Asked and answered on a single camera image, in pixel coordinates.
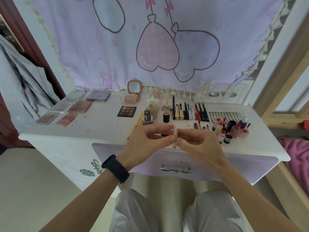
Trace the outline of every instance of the table top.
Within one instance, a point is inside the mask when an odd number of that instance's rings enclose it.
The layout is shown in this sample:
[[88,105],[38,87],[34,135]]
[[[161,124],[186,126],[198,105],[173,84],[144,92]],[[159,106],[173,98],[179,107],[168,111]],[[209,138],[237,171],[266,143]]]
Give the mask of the table top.
[[[78,139],[79,142],[92,141],[94,143],[125,145],[127,136],[131,133],[133,126],[136,124],[140,114],[147,106],[146,99],[150,97],[150,92],[142,92],[141,99],[136,104],[137,109],[133,118],[117,117],[117,114],[122,107],[119,93],[112,93],[106,102],[95,101],[85,114],[78,114],[67,127],[56,125],[63,116],[68,114],[60,113],[59,116],[49,125],[33,124],[29,129],[22,133],[19,138],[21,140],[36,139],[44,142],[48,139]],[[166,103],[166,100],[161,99],[161,104]],[[190,106],[194,103],[190,99],[175,96],[175,104],[184,102]],[[172,96],[168,104],[172,105]],[[206,109],[214,110],[241,110],[242,115],[249,114],[249,123],[252,127],[249,128],[250,134],[247,139],[233,139],[230,144],[222,143],[222,148],[225,153],[242,154],[242,155],[258,155],[258,156],[274,156],[280,161],[289,161],[290,157],[283,147],[279,144],[261,118],[257,115],[254,109],[248,106],[238,104],[207,104],[204,103]],[[163,112],[159,112],[157,122],[163,124]],[[193,128],[195,120],[173,120],[170,117],[168,124],[174,124],[177,128]],[[201,122],[201,126],[212,123]]]

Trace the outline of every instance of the gray pants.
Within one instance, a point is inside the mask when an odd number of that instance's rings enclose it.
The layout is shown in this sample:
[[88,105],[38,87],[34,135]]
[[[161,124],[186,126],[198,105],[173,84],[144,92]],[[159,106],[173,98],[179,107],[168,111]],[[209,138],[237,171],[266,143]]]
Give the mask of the gray pants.
[[[148,199],[130,189],[118,194],[110,232],[159,232],[159,221]],[[225,191],[205,191],[195,197],[183,218],[184,232],[245,232],[242,212]]]

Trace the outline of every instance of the pink bow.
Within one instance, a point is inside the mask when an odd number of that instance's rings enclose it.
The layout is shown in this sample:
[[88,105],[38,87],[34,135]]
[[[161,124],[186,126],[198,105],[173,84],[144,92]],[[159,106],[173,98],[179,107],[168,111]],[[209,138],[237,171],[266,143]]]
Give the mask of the pink bow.
[[171,0],[169,0],[169,2],[168,2],[168,7],[167,7],[167,8],[164,8],[166,17],[168,17],[168,12],[169,12],[170,10],[173,10],[173,9],[174,9],[174,6],[173,6]]
[[149,9],[150,5],[155,5],[155,0],[145,1],[146,2],[146,10]]

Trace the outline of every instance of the left hand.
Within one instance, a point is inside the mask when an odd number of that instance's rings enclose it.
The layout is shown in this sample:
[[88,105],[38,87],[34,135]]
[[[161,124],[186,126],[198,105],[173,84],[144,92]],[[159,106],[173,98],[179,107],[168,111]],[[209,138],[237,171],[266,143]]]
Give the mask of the left hand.
[[174,125],[151,124],[138,126],[131,134],[117,160],[127,171],[147,160],[155,151],[168,147],[176,141],[175,136],[159,136],[173,129]]

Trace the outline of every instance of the pink blanket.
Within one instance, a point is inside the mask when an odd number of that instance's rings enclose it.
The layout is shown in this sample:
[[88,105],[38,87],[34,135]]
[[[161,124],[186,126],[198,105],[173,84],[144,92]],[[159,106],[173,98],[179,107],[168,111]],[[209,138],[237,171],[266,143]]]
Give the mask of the pink blanket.
[[294,138],[277,138],[291,157],[285,162],[300,186],[309,195],[309,141]]

